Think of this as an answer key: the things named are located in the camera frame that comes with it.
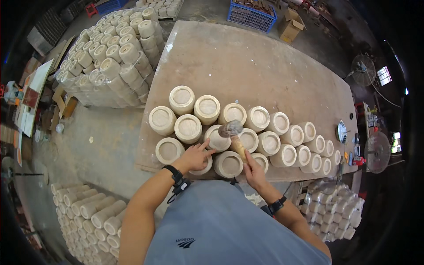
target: plastic wrap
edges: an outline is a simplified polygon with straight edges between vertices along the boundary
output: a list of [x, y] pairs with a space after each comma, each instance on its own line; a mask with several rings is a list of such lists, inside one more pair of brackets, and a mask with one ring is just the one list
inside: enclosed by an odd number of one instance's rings
[[300, 211], [312, 233], [323, 241], [350, 240], [362, 220], [365, 200], [336, 179], [319, 179], [308, 186]]
[[55, 77], [85, 106], [143, 107], [164, 47], [152, 8], [115, 11], [81, 32]]

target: concrete floor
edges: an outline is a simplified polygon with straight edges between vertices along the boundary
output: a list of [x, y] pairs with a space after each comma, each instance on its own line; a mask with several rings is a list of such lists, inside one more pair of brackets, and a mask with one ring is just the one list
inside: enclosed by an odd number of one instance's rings
[[[126, 7], [133, 6], [135, 6], [134, 0], [126, 5]], [[228, 9], [228, 0], [185, 0], [178, 19], [219, 23], [259, 32], [228, 22], [226, 20]], [[300, 32], [291, 46], [314, 58], [339, 76], [345, 76], [350, 70], [350, 62], [337, 40], [324, 34], [306, 13], [303, 11], [299, 13], [305, 21], [307, 30]], [[278, 10], [277, 16], [278, 23], [283, 17], [283, 12]], [[81, 30], [94, 25], [99, 18], [93, 16], [90, 19], [82, 13], [69, 26], [63, 39], [79, 35]], [[166, 40], [174, 22], [168, 20], [161, 21], [160, 24]], [[268, 36], [279, 39], [276, 26]], [[34, 142], [34, 159], [28, 166], [24, 165], [23, 170], [48, 171], [50, 183], [80, 180], [128, 201], [152, 176], [152, 173], [134, 168], [142, 115], [143, 109], [99, 107], [87, 109], [78, 104], [72, 117], [66, 119], [62, 134], [53, 133], [49, 142]], [[34, 177], [18, 178], [17, 186], [21, 199], [28, 204], [34, 227], [41, 232], [46, 244], [52, 246], [63, 258], [67, 253], [67, 247], [59, 230], [49, 185], [43, 182], [42, 177]], [[276, 184], [281, 191], [285, 191], [287, 186], [288, 183]], [[247, 194], [253, 193], [253, 189], [247, 185], [244, 185], [243, 189]], [[166, 206], [162, 204], [158, 209], [157, 221], [163, 216]]]

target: red tool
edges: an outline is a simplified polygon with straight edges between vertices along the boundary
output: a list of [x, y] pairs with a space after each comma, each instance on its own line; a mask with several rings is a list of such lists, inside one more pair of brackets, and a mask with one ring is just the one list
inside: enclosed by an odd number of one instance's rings
[[352, 165], [362, 166], [366, 162], [367, 162], [367, 160], [365, 158], [363, 158], [362, 156], [358, 156], [358, 157], [353, 158]]

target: wrist strap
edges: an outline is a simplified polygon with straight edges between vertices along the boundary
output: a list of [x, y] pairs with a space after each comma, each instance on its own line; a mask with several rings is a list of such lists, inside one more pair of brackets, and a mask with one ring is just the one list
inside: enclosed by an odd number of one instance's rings
[[274, 215], [278, 210], [283, 208], [284, 202], [287, 200], [286, 196], [283, 196], [281, 199], [277, 200], [273, 204], [269, 206], [269, 210], [271, 211], [271, 214]]
[[162, 167], [162, 169], [168, 169], [172, 173], [172, 179], [175, 181], [175, 184], [173, 185], [174, 189], [172, 192], [171, 198], [167, 201], [167, 203], [171, 203], [175, 200], [175, 196], [183, 192], [186, 188], [188, 188], [191, 185], [191, 182], [189, 179], [183, 179], [183, 174], [179, 170], [177, 170], [175, 167], [171, 165], [166, 165]]
[[172, 179], [175, 181], [175, 184], [173, 186], [174, 186], [174, 188], [176, 188], [178, 186], [178, 183], [180, 182], [180, 180], [183, 178], [183, 174], [181, 174], [181, 172], [178, 169], [176, 169], [175, 167], [173, 167], [171, 165], [166, 165], [166, 166], [162, 167], [162, 169], [164, 169], [164, 168], [171, 171]]

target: red stool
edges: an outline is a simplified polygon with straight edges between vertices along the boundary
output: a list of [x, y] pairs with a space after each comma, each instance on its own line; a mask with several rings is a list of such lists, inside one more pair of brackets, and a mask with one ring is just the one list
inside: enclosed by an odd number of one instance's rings
[[85, 7], [85, 11], [87, 12], [87, 15], [89, 18], [91, 18], [94, 14], [98, 14], [96, 7], [94, 4], [89, 4]]

